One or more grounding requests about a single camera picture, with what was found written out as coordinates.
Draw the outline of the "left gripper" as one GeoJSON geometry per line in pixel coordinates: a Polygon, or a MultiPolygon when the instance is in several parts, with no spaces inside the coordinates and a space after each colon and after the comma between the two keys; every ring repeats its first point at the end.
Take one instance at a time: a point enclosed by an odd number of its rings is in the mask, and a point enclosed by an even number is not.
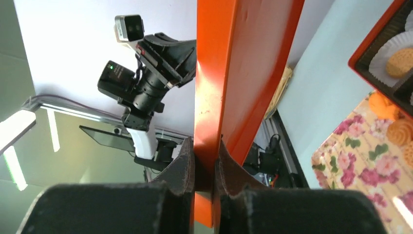
{"type": "Polygon", "coordinates": [[[144,63],[133,105],[141,112],[162,112],[162,99],[173,87],[196,76],[196,40],[175,40],[164,33],[146,35],[136,51],[144,63]]]}

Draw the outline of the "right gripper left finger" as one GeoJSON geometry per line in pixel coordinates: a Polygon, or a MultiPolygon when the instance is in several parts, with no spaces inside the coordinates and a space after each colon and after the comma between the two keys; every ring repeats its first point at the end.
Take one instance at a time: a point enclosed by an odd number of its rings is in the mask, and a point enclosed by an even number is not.
{"type": "Polygon", "coordinates": [[[193,140],[148,183],[58,184],[40,193],[19,234],[191,234],[193,140]]]}

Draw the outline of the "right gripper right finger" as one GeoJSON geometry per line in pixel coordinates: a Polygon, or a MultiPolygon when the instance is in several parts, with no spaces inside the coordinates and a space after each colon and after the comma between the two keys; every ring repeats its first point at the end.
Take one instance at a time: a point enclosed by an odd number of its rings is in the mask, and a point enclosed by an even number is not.
{"type": "Polygon", "coordinates": [[[270,189],[220,144],[214,176],[217,234],[384,234],[373,203],[354,190],[270,189]]]}

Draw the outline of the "orange tin lid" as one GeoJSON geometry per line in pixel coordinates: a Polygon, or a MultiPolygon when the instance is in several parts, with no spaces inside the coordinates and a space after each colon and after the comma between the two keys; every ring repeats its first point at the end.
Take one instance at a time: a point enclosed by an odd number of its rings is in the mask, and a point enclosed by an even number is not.
{"type": "Polygon", "coordinates": [[[242,164],[281,80],[302,0],[197,2],[196,221],[224,233],[221,199],[251,180],[242,164]]]}

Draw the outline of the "floral rectangular tray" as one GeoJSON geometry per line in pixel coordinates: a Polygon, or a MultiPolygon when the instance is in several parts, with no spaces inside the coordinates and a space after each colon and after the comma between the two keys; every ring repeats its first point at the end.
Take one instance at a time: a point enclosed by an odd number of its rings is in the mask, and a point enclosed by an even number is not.
{"type": "Polygon", "coordinates": [[[413,231],[413,169],[404,146],[386,132],[394,121],[379,119],[369,107],[370,94],[342,121],[312,155],[312,168],[324,189],[364,193],[390,234],[413,231]]]}

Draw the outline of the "orange cookie tin box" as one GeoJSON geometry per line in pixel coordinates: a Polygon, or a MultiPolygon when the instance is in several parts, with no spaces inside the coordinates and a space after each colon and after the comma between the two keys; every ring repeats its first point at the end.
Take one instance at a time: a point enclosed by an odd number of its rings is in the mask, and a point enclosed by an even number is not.
{"type": "Polygon", "coordinates": [[[413,116],[413,70],[401,78],[386,71],[388,60],[413,46],[413,2],[395,0],[348,61],[349,67],[378,92],[413,116]]]}

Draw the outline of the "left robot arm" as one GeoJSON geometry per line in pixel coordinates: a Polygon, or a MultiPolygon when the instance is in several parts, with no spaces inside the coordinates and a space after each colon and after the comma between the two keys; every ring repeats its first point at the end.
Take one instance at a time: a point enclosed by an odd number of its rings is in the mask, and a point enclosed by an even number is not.
{"type": "Polygon", "coordinates": [[[121,121],[132,136],[134,162],[162,171],[171,160],[154,160],[158,142],[151,120],[155,113],[163,112],[162,99],[170,89],[195,78],[197,42],[156,33],[119,43],[132,49],[138,68],[132,71],[108,61],[98,80],[98,90],[125,107],[121,121]]]}

